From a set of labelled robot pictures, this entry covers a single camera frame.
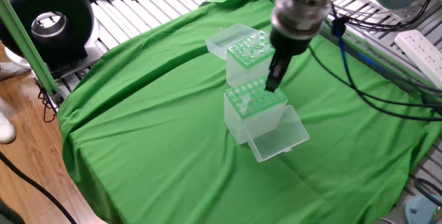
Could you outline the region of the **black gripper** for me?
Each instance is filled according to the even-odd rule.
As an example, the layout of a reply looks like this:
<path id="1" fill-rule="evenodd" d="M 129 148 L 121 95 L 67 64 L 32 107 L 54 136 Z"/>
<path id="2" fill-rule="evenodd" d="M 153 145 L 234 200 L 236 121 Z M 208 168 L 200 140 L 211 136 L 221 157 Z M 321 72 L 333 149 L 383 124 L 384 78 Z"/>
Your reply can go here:
<path id="1" fill-rule="evenodd" d="M 269 92 L 274 92 L 287 73 L 293 56 L 304 53 L 311 39 L 292 39 L 286 37 L 278 30 L 272 30 L 269 38 L 275 53 L 270 63 L 265 89 Z"/>

